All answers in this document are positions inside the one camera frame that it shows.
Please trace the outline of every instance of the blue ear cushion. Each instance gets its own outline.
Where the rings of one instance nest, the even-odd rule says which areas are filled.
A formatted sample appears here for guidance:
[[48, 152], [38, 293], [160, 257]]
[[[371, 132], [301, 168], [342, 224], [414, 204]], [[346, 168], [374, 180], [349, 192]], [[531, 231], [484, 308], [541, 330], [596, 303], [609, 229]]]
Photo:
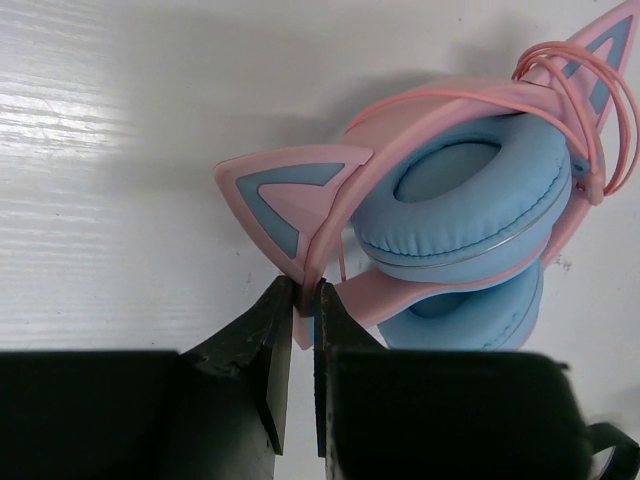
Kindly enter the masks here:
[[432, 266], [502, 244], [549, 210], [570, 180], [564, 135], [529, 114], [466, 122], [394, 167], [352, 217], [364, 250]]
[[535, 325], [543, 288], [540, 262], [497, 286], [422, 300], [378, 325], [390, 348], [510, 350]]

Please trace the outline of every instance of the black strap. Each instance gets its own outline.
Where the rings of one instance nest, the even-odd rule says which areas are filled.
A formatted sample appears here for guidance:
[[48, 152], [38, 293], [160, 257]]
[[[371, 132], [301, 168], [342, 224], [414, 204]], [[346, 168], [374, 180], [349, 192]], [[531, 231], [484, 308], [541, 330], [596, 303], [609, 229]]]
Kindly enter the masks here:
[[600, 474], [600, 480], [635, 480], [640, 470], [638, 443], [610, 423], [596, 423], [589, 430], [594, 455], [613, 447], [613, 454]]

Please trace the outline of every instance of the pink cable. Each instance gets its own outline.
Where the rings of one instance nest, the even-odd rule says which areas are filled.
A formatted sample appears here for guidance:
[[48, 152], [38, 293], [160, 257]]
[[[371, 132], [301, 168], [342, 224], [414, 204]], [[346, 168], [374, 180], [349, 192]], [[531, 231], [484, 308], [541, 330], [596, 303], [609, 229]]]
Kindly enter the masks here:
[[[601, 172], [598, 165], [598, 150], [601, 150], [600, 137], [595, 131], [595, 127], [589, 120], [589, 114], [582, 104], [580, 95], [576, 91], [571, 82], [563, 75], [562, 70], [550, 60], [550, 57], [560, 57], [568, 62], [577, 62], [581, 66], [589, 69], [593, 72], [609, 89], [611, 98], [616, 109], [618, 117], [618, 130], [620, 134], [620, 147], [618, 160], [616, 162], [616, 168], [608, 184], [605, 185], [604, 173]], [[541, 110], [539, 108], [527, 105], [524, 103], [514, 102], [511, 100], [505, 100], [493, 95], [487, 95], [483, 93], [471, 92], [466, 90], [456, 89], [438, 89], [431, 91], [419, 91], [419, 92], [406, 92], [394, 97], [387, 98], [378, 102], [363, 112], [358, 114], [347, 127], [347, 132], [360, 124], [365, 117], [371, 113], [396, 102], [408, 100], [412, 98], [424, 98], [424, 97], [454, 97], [464, 98], [468, 100], [476, 100], [491, 105], [505, 107], [510, 110], [520, 111], [524, 113], [530, 113], [537, 115], [538, 117], [546, 120], [558, 130], [560, 130], [567, 138], [567, 141], [573, 146], [578, 153], [583, 156], [589, 162], [589, 171], [585, 173], [585, 185], [584, 188], [589, 197], [590, 202], [593, 205], [598, 205], [602, 202], [605, 196], [613, 195], [618, 192], [629, 180], [633, 171], [638, 163], [640, 157], [640, 112], [638, 105], [636, 104], [633, 94], [624, 81], [622, 76], [608, 65], [605, 61], [596, 57], [593, 53], [589, 52], [585, 48], [567, 43], [567, 42], [545, 42], [535, 45], [525, 51], [520, 59], [513, 73], [512, 79], [520, 80], [527, 72], [529, 72], [534, 66], [540, 65], [547, 69], [547, 71], [560, 83], [563, 90], [573, 109], [576, 112], [576, 117], [580, 124], [580, 128], [584, 135], [586, 145], [583, 144], [573, 133], [573, 131], [564, 122], [560, 121], [553, 115]], [[636, 133], [636, 145], [635, 152], [631, 160], [631, 165], [627, 169], [627, 161], [629, 152], [631, 150], [631, 123], [629, 116], [626, 112], [622, 95], [618, 90], [618, 87], [622, 89], [625, 97], [627, 98], [631, 111], [633, 113], [633, 120], [635, 124]], [[342, 249], [342, 242], [340, 242], [340, 267], [343, 280], [346, 278], [346, 272], [344, 271], [344, 251]]]

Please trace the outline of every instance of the pink headphones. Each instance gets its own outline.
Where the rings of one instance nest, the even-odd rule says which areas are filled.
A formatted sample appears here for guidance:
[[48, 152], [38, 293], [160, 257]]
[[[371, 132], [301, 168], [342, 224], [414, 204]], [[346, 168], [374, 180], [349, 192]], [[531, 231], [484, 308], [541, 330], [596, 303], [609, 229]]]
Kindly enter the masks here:
[[[640, 0], [627, 0], [568, 41], [527, 50], [512, 79], [427, 84], [358, 114], [339, 144], [228, 160], [216, 181], [251, 239], [301, 285], [302, 316], [351, 221], [375, 263], [346, 280], [341, 258], [336, 289], [358, 323], [396, 348], [518, 348], [544, 268], [636, 165], [619, 89], [637, 138], [621, 72], [639, 14]], [[607, 183], [599, 134], [612, 105], [620, 155]], [[302, 348], [311, 322], [296, 322]]]

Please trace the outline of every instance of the white surface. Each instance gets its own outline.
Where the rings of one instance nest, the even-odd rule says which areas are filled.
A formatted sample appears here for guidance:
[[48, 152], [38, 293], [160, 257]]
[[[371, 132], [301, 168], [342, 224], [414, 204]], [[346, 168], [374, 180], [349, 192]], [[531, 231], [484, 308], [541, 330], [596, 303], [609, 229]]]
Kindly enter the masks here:
[[[526, 47], [617, 3], [0, 0], [0, 348], [190, 348], [276, 274], [223, 203], [217, 162], [335, 139], [434, 74], [509, 75]], [[639, 60], [640, 39], [626, 75], [640, 98]], [[610, 155], [615, 139], [612, 118]], [[637, 438], [639, 185], [549, 268], [526, 346], [571, 363], [587, 418]], [[277, 478], [324, 478], [311, 353], [291, 372]]]

